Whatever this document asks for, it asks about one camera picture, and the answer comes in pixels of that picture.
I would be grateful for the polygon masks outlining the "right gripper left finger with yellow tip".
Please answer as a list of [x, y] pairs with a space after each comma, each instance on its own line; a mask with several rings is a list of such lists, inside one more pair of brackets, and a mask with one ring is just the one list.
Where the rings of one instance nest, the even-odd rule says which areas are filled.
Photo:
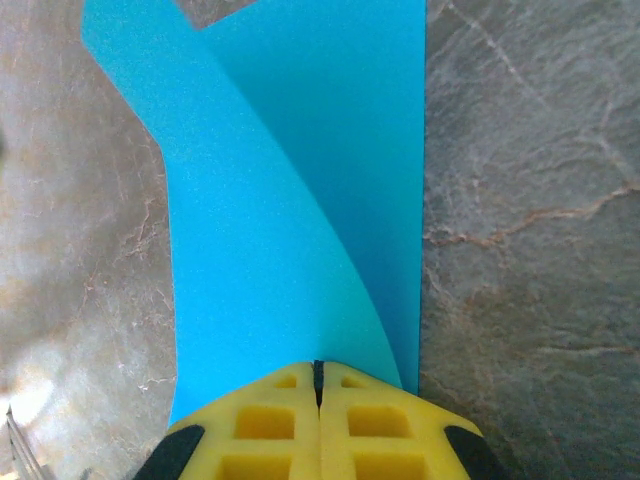
[[313, 365], [281, 368], [175, 422], [132, 480], [320, 480]]

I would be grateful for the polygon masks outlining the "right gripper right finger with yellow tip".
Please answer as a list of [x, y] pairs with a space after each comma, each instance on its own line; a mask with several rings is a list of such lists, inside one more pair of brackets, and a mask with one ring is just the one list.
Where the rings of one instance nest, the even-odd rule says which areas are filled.
[[505, 480], [471, 421], [349, 366], [318, 363], [322, 480]]

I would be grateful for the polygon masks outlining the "blue paper sheet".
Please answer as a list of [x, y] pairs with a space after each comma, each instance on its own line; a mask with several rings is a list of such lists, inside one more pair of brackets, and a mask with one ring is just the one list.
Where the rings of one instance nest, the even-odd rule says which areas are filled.
[[163, 155], [170, 418], [296, 362], [416, 393], [426, 0], [86, 0], [82, 39]]

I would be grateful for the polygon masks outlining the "aluminium table side rail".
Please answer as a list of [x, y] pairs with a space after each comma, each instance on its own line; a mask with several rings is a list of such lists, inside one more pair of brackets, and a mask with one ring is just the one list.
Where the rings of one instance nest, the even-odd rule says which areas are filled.
[[18, 474], [19, 480], [51, 480], [51, 476], [39, 463], [36, 455], [32, 451], [26, 437], [16, 423], [12, 408], [6, 412], [6, 423], [8, 427], [9, 445], [11, 449], [12, 462]]

